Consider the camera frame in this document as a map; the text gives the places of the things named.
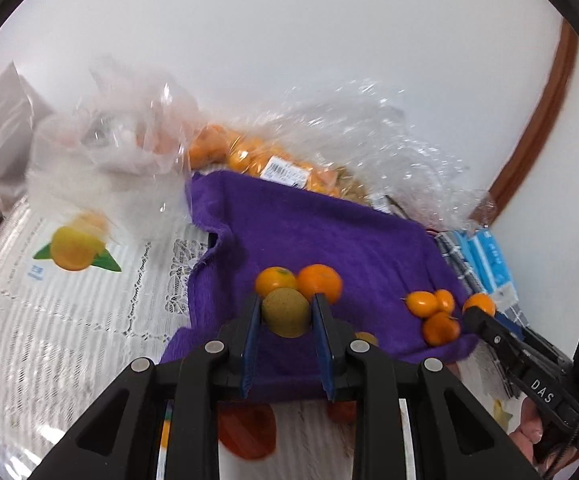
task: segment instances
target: orange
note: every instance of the orange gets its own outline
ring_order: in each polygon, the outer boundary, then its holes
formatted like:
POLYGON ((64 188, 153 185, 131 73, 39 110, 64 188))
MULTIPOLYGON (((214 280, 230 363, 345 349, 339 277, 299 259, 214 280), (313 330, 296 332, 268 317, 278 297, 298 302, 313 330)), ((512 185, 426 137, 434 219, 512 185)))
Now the orange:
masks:
POLYGON ((467 298, 467 301, 463 305, 463 313, 465 313, 465 311, 472 306, 477 306, 490 316, 496 314, 496 304, 493 302, 493 299, 484 292, 472 294, 469 298, 467 298))
POLYGON ((343 293, 343 279, 338 272, 322 264, 314 264, 302 269, 297 276, 298 291, 308 301, 315 294, 324 294, 329 304, 336 303, 343 293))
POLYGON ((442 346, 460 336, 460 324, 445 312, 437 312, 423 322, 423 339, 429 346, 442 346))
POLYGON ((369 332, 357 332, 355 336, 357 337, 357 339, 363 339, 368 343, 372 343, 372 345, 374 346, 378 346, 378 339, 376 339, 376 336, 374 334, 370 334, 369 332))
POLYGON ((309 171, 310 173, 314 171, 314 166, 309 162, 298 162, 297 166, 303 170, 309 171))
POLYGON ((256 277, 254 289, 261 298, 277 288, 297 288, 296 276, 285 267, 268 267, 256 277))
POLYGON ((407 294, 405 306, 412 314, 421 318, 429 317, 440 310, 438 298, 424 290, 407 294))
POLYGON ((213 162, 224 162, 230 150, 227 131, 218 124, 208 124, 190 146, 190 167, 200 170, 213 162))
POLYGON ((273 156, 278 156, 287 162, 292 162, 288 152, 280 149, 278 146, 263 146, 254 156, 252 164, 247 168, 247 174, 252 176, 261 176, 265 166, 273 156))
POLYGON ((434 295, 436 296, 436 299, 439 300, 439 310, 451 315, 456 306, 454 296, 452 296, 451 292, 441 288, 437 290, 434 295))
POLYGON ((314 176, 319 179, 328 189, 331 189, 336 184, 338 173, 327 168, 315 168, 314 176))
POLYGON ((244 460, 260 460, 276 449, 276 418, 269 404, 218 404, 218 439, 244 460))
POLYGON ((328 189, 325 186, 325 184, 323 184, 319 179, 314 178, 314 176, 311 174, 307 178, 307 182, 305 183, 305 189, 323 195, 328 194, 328 189))
POLYGON ((228 145, 230 146, 231 151, 239 142, 242 142, 244 134, 237 132, 236 130, 226 130, 225 138, 228 140, 228 145))
POLYGON ((258 137, 237 140, 233 144, 230 156, 228 156, 230 170, 245 173, 262 147, 263 141, 258 137))

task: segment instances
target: green fruit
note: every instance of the green fruit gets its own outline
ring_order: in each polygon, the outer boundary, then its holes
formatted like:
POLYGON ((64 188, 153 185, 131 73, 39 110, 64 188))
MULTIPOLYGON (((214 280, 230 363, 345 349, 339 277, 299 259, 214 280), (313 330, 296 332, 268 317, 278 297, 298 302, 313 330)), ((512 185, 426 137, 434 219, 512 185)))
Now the green fruit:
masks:
POLYGON ((309 302, 294 288, 277 288, 263 300, 263 320, 269 329, 281 337, 300 337, 312 320, 309 302))

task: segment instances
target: lace tablecloth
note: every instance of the lace tablecloth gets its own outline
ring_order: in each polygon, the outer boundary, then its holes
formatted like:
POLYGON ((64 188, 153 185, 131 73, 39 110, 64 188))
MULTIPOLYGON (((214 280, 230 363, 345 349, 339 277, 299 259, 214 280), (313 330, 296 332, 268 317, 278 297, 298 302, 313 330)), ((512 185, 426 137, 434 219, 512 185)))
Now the lace tablecloth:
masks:
POLYGON ((107 248, 121 267, 69 272, 32 257, 58 224, 21 200, 0 230, 0 475, 18 480, 119 372, 158 362, 189 325, 187 278, 208 236, 191 224, 107 248))

